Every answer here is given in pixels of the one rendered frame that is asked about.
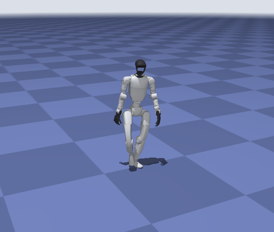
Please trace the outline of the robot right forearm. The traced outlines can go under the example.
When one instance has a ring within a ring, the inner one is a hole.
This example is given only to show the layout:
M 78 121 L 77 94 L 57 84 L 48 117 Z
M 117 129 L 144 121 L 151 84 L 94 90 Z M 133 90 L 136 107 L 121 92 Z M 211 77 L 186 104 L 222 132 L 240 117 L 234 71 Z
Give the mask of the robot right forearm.
M 118 101 L 119 101 L 119 103 L 118 103 L 118 107 L 117 107 L 116 112 L 119 114 L 119 112 L 123 110 L 123 104 L 124 104 L 124 100 L 121 99 L 121 94 L 119 96 L 119 100 Z

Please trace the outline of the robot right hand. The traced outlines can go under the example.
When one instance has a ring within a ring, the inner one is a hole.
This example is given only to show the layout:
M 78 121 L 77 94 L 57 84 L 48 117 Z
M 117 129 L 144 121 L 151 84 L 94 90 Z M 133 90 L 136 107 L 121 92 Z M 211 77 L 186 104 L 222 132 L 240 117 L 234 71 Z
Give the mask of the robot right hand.
M 120 125 L 119 122 L 121 123 L 121 121 L 120 121 L 120 115 L 121 115 L 121 113 L 122 113 L 122 111 L 120 111 L 119 114 L 116 112 L 116 115 L 114 117 L 114 122 L 116 124 L 118 124 L 118 125 Z

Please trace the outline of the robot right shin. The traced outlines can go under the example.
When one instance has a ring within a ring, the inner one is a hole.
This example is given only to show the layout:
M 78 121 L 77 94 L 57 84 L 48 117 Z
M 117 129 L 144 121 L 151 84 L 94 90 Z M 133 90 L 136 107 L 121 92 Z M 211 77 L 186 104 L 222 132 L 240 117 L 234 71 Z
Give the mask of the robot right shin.
M 126 148 L 127 148 L 127 152 L 129 153 L 129 155 L 133 156 L 133 145 L 128 146 L 128 143 L 126 143 Z

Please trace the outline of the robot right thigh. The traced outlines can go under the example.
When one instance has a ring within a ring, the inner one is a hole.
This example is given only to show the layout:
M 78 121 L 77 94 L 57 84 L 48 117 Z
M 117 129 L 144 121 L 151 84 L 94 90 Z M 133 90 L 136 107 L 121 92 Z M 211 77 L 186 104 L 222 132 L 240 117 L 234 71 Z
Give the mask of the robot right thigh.
M 126 143 L 128 143 L 128 146 L 131 146 L 133 145 L 133 139 L 131 137 L 131 126 L 132 126 L 131 109 L 124 111 L 122 114 L 122 118 L 123 118 L 124 130 L 125 130 Z

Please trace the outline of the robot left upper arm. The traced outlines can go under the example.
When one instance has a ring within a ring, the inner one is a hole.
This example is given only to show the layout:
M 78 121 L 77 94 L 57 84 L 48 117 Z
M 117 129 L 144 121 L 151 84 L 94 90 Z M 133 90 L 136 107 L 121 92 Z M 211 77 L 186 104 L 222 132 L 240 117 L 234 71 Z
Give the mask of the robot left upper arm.
M 149 76 L 148 76 L 148 80 L 149 80 L 149 84 L 150 84 L 149 88 L 150 88 L 150 92 L 151 92 L 150 98 L 151 99 L 156 99 L 157 95 L 155 93 L 155 90 L 156 90 L 156 88 L 155 88 L 155 80 L 154 80 L 153 77 L 149 77 Z

